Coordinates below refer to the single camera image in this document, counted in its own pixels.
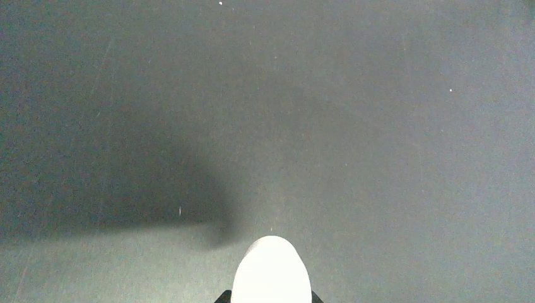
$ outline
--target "dark corner object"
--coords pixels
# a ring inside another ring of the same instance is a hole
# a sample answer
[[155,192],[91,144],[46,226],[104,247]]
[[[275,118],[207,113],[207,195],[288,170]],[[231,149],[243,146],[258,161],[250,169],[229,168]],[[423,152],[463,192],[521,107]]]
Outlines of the dark corner object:
[[[231,290],[224,291],[214,303],[230,303]],[[312,303],[323,303],[318,295],[312,291]]]

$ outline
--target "white rounded object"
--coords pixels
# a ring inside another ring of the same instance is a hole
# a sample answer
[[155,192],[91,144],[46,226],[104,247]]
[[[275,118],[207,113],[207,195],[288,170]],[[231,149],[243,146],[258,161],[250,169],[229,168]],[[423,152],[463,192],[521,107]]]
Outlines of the white rounded object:
[[293,245],[269,235],[256,240],[238,266],[231,303],[311,303],[309,273]]

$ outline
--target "gray surface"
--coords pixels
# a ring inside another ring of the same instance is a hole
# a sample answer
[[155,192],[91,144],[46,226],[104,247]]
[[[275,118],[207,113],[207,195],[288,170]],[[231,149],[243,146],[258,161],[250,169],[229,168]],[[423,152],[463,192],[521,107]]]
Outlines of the gray surface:
[[224,2],[4,6],[2,302],[532,302],[529,1]]

